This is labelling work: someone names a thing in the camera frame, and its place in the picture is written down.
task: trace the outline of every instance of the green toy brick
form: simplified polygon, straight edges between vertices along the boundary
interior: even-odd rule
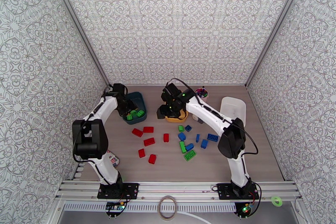
[[[137,113],[137,111],[135,111],[135,110],[131,111],[131,115],[132,115],[132,117],[137,118],[138,116],[137,116],[136,113]]]
[[[184,145],[184,142],[180,142],[180,147],[181,147],[181,151],[184,154],[186,152],[186,146]]]
[[[141,118],[144,115],[143,110],[139,110],[138,113],[136,114],[139,118]]]
[[[196,152],[194,150],[189,151],[187,154],[184,155],[184,158],[189,161],[194,156],[196,156]]]

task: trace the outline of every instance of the wooden table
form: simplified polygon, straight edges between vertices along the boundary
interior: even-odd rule
[[[206,149],[200,147],[202,139],[208,133],[214,133],[207,124],[200,124],[189,115],[182,123],[192,127],[186,134],[186,144],[194,143],[196,156],[186,162],[179,147],[177,137],[178,123],[169,123],[156,117],[157,108],[163,103],[160,96],[163,86],[132,86],[129,92],[142,93],[147,107],[147,119],[144,122],[128,125],[114,111],[105,124],[109,138],[109,149],[120,158],[117,167],[124,181],[162,181],[162,182],[229,182],[231,172],[226,158],[221,155],[217,143],[209,141]],[[245,155],[248,173],[255,181],[282,181],[282,175],[273,155],[269,142],[263,131],[257,113],[244,86],[207,86],[209,98],[207,103],[219,110],[221,99],[225,96],[242,99],[246,103],[245,130],[255,140],[258,155]],[[144,134],[141,138],[131,133],[133,128],[142,129],[153,126],[153,134]],[[169,133],[169,143],[163,142],[163,134]],[[201,134],[200,141],[195,142],[196,134]],[[144,147],[143,140],[154,137],[156,143]],[[144,148],[146,157],[139,158],[138,150]],[[254,152],[253,144],[247,137],[245,152]],[[155,165],[148,163],[150,154],[156,154]],[[84,167],[80,180],[98,180],[93,168],[88,164]]]

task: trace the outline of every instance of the white container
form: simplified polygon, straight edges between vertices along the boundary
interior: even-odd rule
[[[245,127],[246,104],[244,101],[237,98],[224,97],[220,104],[219,112],[231,119],[241,119]]]

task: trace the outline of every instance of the red toy brick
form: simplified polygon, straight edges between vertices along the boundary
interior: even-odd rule
[[[132,131],[132,134],[141,137],[144,133],[142,131],[140,131],[139,129],[134,128]]]
[[[148,159],[148,162],[151,164],[155,164],[156,161],[156,155],[151,154],[150,158]]]
[[[145,147],[146,146],[149,146],[149,145],[152,145],[152,144],[154,144],[155,143],[155,141],[154,141],[154,137],[153,138],[149,138],[149,139],[147,139],[147,140],[144,140],[144,145],[145,145]]]
[[[154,127],[152,126],[144,126],[144,133],[154,133]]]
[[[163,134],[163,142],[169,142],[169,134]]]
[[[138,150],[138,152],[139,152],[139,157],[140,158],[143,158],[143,157],[146,156],[146,154],[144,153],[144,149],[140,149],[140,150]]]

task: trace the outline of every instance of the decorative wallpaper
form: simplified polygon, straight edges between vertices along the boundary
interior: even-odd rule
[[[336,223],[336,0],[296,0],[249,92],[313,223]]]
[[[111,81],[245,83],[285,0],[71,0]]]
[[[60,0],[0,0],[0,223],[45,223],[103,88]]]

